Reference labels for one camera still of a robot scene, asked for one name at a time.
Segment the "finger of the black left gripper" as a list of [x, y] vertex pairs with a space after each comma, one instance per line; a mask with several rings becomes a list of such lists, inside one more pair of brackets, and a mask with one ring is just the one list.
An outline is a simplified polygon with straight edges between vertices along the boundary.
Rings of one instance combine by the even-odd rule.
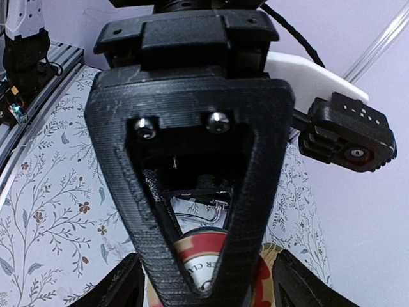
[[[228, 79], [212, 67], [96, 75], [84, 117], [105, 181], [165, 306], [240, 306], [255, 273], [295, 98], [288, 82]], [[210, 287], [198, 290], [161, 209], [186, 190], [231, 194], [228, 234]]]

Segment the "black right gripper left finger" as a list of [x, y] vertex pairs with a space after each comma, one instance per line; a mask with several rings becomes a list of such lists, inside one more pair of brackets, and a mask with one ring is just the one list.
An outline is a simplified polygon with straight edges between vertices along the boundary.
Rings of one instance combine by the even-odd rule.
[[143, 268], [137, 254], [130, 253], [93, 290], [70, 306], [142, 307], [143, 301]]

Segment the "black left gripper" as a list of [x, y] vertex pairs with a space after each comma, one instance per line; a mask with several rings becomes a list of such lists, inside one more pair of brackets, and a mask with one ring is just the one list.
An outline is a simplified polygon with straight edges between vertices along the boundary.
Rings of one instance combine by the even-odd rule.
[[150, 15], [107, 23], [93, 52], [110, 68], [143, 70], [218, 66], [262, 72], [279, 41], [262, 1], [112, 1], [115, 8], [152, 6]]

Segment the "red white poker chip stack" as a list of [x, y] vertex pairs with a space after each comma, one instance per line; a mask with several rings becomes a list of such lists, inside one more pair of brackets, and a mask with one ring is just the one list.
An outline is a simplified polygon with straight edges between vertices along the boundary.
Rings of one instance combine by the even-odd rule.
[[[196, 228], [184, 233], [175, 243], [187, 272], [196, 287], [206, 290], [210, 285], [216, 261], [226, 239], [227, 231], [216, 227]], [[271, 268], [258, 257], [256, 277], [247, 292], [244, 306], [274, 306], [274, 283]]]

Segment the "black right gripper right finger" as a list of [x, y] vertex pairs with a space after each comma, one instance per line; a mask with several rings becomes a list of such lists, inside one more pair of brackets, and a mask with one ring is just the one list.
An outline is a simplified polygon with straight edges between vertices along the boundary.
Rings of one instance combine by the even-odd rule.
[[287, 250], [277, 255], [272, 278], [278, 307], [357, 307], [322, 282]]

